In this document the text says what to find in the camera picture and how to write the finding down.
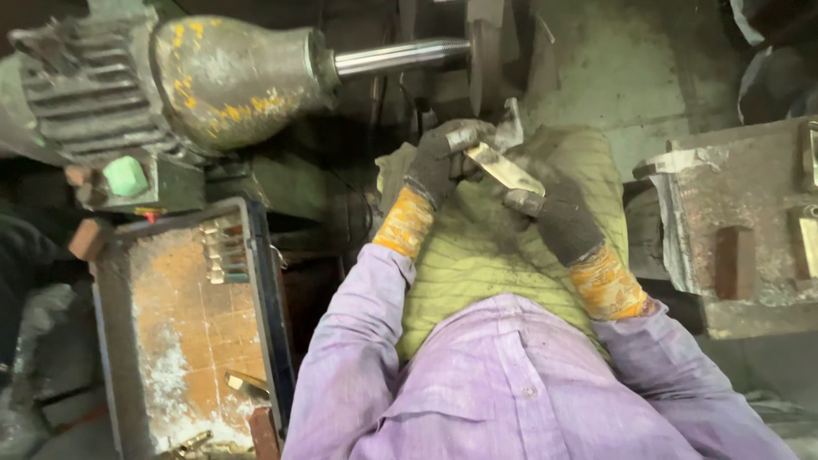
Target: shirt sleeve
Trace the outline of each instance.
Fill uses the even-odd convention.
[[[344,458],[393,402],[411,260],[366,245],[301,363],[283,458]]]
[[[645,398],[706,458],[792,458],[795,455],[693,336],[657,302],[650,315],[594,322],[619,380]]]

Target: grinding wheel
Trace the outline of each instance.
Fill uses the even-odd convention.
[[[471,41],[469,99],[474,116],[479,117],[503,107],[501,30],[485,20],[475,20],[468,24],[468,32]]]

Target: person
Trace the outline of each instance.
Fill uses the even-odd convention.
[[[532,230],[602,349],[506,286],[447,312],[402,365],[415,261],[458,185],[446,134],[463,126],[492,136],[470,120],[423,136],[406,186],[330,302],[299,370],[283,458],[795,458],[641,289],[559,162],[539,174],[546,199]]]

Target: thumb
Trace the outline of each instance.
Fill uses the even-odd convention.
[[[544,196],[520,188],[513,188],[503,196],[503,205],[531,217],[540,215],[545,202]]]

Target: purple shirt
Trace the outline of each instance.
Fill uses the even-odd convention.
[[[411,261],[367,245],[299,372],[284,458],[795,458],[665,314],[591,342],[503,294],[439,323],[398,368]]]

